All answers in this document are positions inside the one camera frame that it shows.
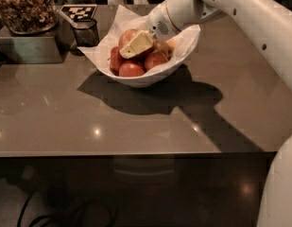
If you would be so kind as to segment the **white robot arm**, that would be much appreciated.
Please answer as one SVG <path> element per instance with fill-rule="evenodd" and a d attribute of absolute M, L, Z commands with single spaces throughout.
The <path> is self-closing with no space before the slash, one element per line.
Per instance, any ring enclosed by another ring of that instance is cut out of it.
<path fill-rule="evenodd" d="M 232 17 L 292 91 L 292 11 L 274 0 L 164 0 L 120 53 L 132 58 L 149 49 L 152 38 L 168 40 L 219 12 Z M 292 227 L 292 135 L 278 150 L 266 177 L 257 227 Z"/>

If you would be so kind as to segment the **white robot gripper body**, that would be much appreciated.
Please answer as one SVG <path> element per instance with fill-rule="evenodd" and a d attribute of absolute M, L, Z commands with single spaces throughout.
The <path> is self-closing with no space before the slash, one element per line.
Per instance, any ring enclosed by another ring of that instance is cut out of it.
<path fill-rule="evenodd" d="M 181 32 L 180 15 L 180 1 L 165 0 L 147 15 L 146 27 L 153 37 L 167 41 Z"/>

